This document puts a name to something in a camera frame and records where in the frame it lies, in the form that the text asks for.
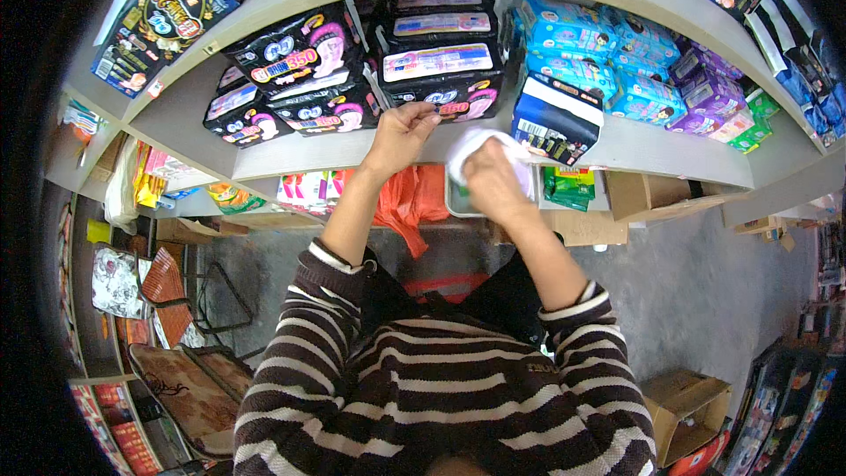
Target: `concrete floor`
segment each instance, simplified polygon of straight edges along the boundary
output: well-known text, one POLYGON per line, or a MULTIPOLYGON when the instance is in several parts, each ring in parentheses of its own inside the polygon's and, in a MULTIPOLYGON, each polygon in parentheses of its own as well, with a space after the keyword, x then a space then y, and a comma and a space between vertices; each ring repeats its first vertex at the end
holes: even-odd
MULTIPOLYGON (((666 369, 688 368, 723 379, 735 387, 728 414, 734 417, 750 361, 794 330, 798 307, 809 296, 816 261, 813 232, 792 229, 796 248, 788 253, 760 236, 735 236, 723 227, 719 208, 712 208, 632 229, 628 245, 606 253, 571 252, 611 292, 635 377, 642 381, 666 369)), ((317 228, 254 232, 215 240, 200 251, 201 259, 213 255, 222 263, 256 308, 251 326, 222 335, 236 354, 270 341, 297 254, 319 233, 317 228)), ((370 245, 401 281, 491 273, 513 251, 489 247, 474 228, 460 225, 430 227, 423 237, 430 250, 414 264, 392 231, 372 231, 370 245)), ((209 303, 216 323, 238 320, 234 301, 221 287, 210 287, 209 303)))

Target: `striped sweater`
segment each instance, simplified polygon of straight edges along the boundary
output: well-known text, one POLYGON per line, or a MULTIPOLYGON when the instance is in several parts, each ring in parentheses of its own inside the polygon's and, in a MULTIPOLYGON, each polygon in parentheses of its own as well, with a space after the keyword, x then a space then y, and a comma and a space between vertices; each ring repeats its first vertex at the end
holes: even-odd
POLYGON ((608 293, 538 313, 554 362, 474 319, 396 320, 359 338, 368 267, 302 252, 235 426, 234 474, 649 474, 652 424, 608 293))

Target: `chair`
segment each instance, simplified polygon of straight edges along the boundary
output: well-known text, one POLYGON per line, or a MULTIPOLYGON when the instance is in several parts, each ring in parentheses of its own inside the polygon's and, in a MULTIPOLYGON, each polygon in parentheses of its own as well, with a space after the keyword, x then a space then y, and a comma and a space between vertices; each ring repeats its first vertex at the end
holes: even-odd
POLYGON ((228 347, 132 344, 130 364, 174 422, 192 457, 232 458, 235 419, 253 372, 228 347))
MULTIPOLYGON (((136 269, 140 268, 140 261, 136 252, 136 269)), ((159 320, 162 322, 163 332, 171 346, 178 342, 192 320, 195 322, 197 330, 204 336, 218 335, 252 324, 252 310, 238 294, 238 291, 235 290, 232 280, 229 280, 226 271, 216 260, 213 260, 209 264, 204 274, 190 275, 188 277, 200 278, 202 280, 196 300, 186 297, 182 271, 179 269, 179 265, 174 257, 164 247, 158 249, 158 252, 156 252, 156 257, 152 260, 150 270, 146 273, 143 281, 141 280, 141 272, 136 273, 139 297, 144 303, 157 309, 159 320), (238 302, 238 306, 246 314, 246 321, 220 327, 212 326, 206 315, 206 310, 202 307, 206 299, 206 286, 208 285, 212 270, 217 270, 223 278, 227 288, 238 302), (207 327, 204 327, 200 322, 204 322, 207 327)))

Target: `green package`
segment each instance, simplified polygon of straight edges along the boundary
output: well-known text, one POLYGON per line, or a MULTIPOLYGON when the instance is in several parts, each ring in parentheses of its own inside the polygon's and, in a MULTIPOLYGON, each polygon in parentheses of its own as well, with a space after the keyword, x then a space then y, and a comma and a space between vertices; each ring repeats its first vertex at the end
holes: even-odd
POLYGON ((758 88, 750 95, 746 96, 746 105, 752 111, 752 116, 755 121, 769 120, 770 117, 780 111, 782 108, 776 103, 776 100, 764 92, 764 89, 758 88))

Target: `person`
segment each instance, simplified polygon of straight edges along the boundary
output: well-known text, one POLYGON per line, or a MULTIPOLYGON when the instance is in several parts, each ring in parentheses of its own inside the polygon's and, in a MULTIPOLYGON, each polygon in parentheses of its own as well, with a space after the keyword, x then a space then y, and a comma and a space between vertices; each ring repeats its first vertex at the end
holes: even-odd
POLYGON ((517 253, 464 302, 412 301, 365 248, 380 189, 416 160, 434 111, 382 115, 301 253, 235 425, 234 474, 652 473, 651 420, 608 292, 545 226, 495 139, 464 174, 517 253))

